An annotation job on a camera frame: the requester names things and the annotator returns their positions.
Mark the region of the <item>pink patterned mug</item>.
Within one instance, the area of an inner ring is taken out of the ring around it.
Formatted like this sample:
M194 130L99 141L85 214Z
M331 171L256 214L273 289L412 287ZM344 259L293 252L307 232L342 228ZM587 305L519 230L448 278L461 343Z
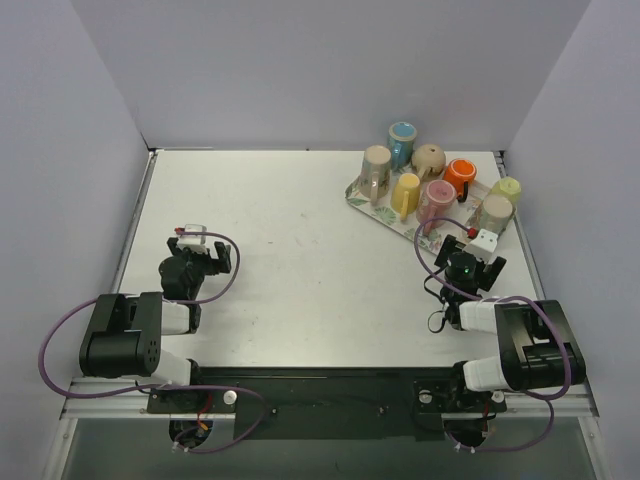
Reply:
M456 201L457 191L446 180L437 179L429 182L421 195L416 218L419 222L434 217L444 217Z

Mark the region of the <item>beige speckled mug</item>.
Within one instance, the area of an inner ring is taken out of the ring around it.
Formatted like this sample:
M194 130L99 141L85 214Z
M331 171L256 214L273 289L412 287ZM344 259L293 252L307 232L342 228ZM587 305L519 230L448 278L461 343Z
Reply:
M474 212L471 225L478 230L487 230L500 236L514 213L513 204L504 196L487 195Z

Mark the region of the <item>yellow mug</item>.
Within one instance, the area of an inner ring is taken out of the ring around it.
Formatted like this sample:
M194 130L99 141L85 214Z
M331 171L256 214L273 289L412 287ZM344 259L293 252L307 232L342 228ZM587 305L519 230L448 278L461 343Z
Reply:
M413 173L403 173L399 176L391 196L391 208L399 214L401 222L413 213L421 196L421 182Z

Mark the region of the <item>orange mug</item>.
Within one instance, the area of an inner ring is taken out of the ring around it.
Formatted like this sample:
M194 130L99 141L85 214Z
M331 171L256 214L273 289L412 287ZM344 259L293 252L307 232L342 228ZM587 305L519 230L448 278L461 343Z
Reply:
M448 164L443 179L454 187L457 201L464 203L476 175L477 168L474 163L468 159L456 158Z

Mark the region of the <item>tall floral beige mug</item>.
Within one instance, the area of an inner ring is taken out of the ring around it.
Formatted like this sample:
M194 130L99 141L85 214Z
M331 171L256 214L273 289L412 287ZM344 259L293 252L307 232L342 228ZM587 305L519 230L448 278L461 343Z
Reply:
M364 151L358 178L359 192L375 205L389 191L391 153L382 145L373 145Z

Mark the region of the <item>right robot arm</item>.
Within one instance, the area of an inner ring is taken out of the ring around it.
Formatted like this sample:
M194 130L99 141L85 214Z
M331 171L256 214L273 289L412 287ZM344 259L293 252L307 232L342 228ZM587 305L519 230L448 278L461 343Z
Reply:
M586 380L586 364L568 320L555 300L504 302L479 295L487 292L506 264L497 257L486 263L449 235L437 254L436 272L444 275L437 294L441 324L467 332L493 334L498 354L460 361L452 367L446 394L449 402L468 409L495 391L532 391Z

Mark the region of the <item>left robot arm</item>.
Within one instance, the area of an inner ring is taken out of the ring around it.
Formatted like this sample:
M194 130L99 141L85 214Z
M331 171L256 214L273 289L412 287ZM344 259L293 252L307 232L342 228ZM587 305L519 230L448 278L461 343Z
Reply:
M194 334L201 320L197 296L205 279L235 276L237 271L232 268L232 246L216 241L208 247L204 232L181 230L167 246L170 256L158 267L159 292L98 297L80 346L79 365L88 377L149 379L172 386L172 402L192 412L206 397L204 384L194 379L197 364L164 350L162 340Z

